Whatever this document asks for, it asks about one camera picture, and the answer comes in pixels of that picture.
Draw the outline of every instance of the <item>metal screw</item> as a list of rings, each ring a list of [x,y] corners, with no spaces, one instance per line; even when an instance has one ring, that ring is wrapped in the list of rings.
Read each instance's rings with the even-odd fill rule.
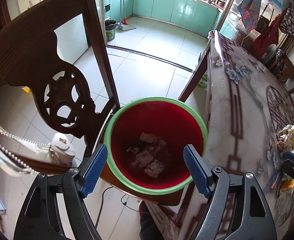
[[[215,167],[215,168],[214,168],[214,171],[217,172],[217,173],[220,173],[220,172],[223,171],[223,169],[220,168],[220,167]]]
[[[75,174],[75,173],[78,172],[78,168],[71,168],[71,169],[69,170],[69,172],[72,173],[72,174]]]
[[[44,172],[40,172],[40,173],[37,175],[37,177],[38,177],[39,179],[42,179],[44,176],[46,176],[46,173],[44,173]]]
[[[250,172],[246,173],[246,177],[249,179],[252,179],[254,177],[254,175]]]

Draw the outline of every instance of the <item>dustpan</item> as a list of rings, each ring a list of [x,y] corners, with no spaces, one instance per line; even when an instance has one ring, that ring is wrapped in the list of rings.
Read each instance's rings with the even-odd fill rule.
[[[124,20],[123,22],[121,21],[121,5],[123,3],[123,15],[124,15]],[[128,24],[127,19],[126,19],[126,8],[125,8],[125,0],[120,0],[120,23],[118,23],[118,28],[121,29],[122,31],[128,31],[128,30],[133,30],[136,29],[136,27],[131,26]]]

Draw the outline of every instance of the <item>trash bin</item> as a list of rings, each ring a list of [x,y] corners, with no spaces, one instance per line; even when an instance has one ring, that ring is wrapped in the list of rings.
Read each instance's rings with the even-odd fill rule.
[[[144,170],[128,165],[127,149],[142,132],[160,136],[167,144],[173,165],[155,179]],[[183,150],[192,144],[201,155],[207,142],[207,128],[201,117],[181,101],[151,97],[130,102],[111,118],[104,135],[107,163],[127,187],[150,195],[164,195],[187,186],[192,178],[183,159]]]
[[[114,20],[106,20],[105,27],[106,27],[107,40],[112,41],[116,35],[116,32],[114,29],[117,27],[117,22]]]

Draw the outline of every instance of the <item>hanging bag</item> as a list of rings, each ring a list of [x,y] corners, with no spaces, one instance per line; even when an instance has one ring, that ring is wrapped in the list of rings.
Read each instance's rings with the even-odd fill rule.
[[[284,19],[280,23],[279,29],[282,33],[294,36],[294,12],[291,8],[287,9]]]
[[[255,31],[262,33],[264,30],[266,30],[271,22],[272,15],[274,14],[274,10],[272,10],[271,18],[268,20],[265,16],[263,16],[264,12],[266,11],[268,5],[263,10],[263,13],[259,16],[257,27]]]

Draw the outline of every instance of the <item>blue gripper pad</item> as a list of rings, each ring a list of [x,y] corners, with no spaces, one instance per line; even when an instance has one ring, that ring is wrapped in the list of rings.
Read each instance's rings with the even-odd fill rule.
[[[107,157],[108,150],[106,145],[99,144],[85,165],[82,166],[82,163],[80,164],[79,184],[81,189],[79,192],[83,198],[86,198],[88,194],[93,192],[102,169],[106,164]]]
[[[183,156],[198,192],[203,194],[205,198],[208,198],[211,190],[208,184],[208,171],[204,171],[202,168],[203,166],[206,169],[207,166],[205,162],[192,145],[188,145],[184,148]]]
[[[294,154],[291,152],[285,152],[283,156],[283,160],[285,161],[288,159],[294,162]]]

